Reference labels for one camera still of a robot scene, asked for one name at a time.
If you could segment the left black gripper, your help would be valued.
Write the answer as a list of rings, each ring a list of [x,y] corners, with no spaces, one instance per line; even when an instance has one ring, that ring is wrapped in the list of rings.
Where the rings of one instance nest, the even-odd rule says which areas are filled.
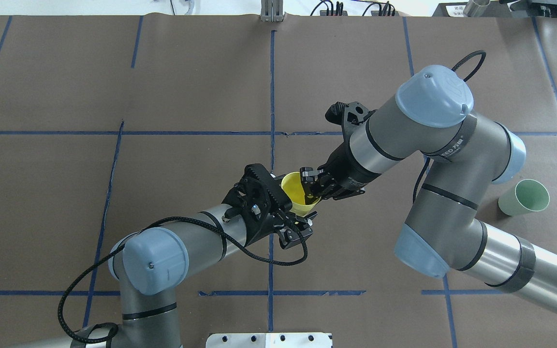
[[[305,216],[276,207],[269,200],[259,195],[241,195],[241,216],[246,227],[245,246],[269,236],[279,236],[281,249],[289,249],[307,242],[312,236],[312,221],[318,212],[310,212]]]

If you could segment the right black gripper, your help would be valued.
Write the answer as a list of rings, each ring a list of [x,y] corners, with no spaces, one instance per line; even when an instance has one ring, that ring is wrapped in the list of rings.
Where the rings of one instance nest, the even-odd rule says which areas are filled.
[[[305,203],[317,200],[344,200],[365,193],[364,174],[357,168],[345,143],[334,150],[318,169],[300,168]]]

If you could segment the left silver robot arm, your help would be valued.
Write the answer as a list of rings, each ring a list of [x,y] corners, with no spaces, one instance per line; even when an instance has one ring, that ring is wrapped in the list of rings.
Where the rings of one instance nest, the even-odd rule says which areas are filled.
[[[275,202],[237,193],[192,217],[168,217],[121,239],[97,262],[107,263],[119,282],[122,322],[71,330],[58,305],[66,337],[25,344],[27,348],[181,348],[175,288],[185,279],[221,262],[236,251],[272,263],[246,249],[273,233],[281,247],[306,246],[312,234],[312,208],[300,209],[287,197]]]

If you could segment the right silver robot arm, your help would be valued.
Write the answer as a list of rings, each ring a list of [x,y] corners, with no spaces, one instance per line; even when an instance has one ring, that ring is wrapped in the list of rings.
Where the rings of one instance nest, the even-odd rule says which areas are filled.
[[[327,121],[343,143],[317,170],[301,168],[305,193],[342,200],[415,152],[432,160],[394,253],[407,266],[441,278],[455,269],[502,293],[557,313],[557,255],[476,219],[491,184],[509,181],[526,161],[518,136],[473,111],[466,82],[429,65],[384,105],[337,102]]]

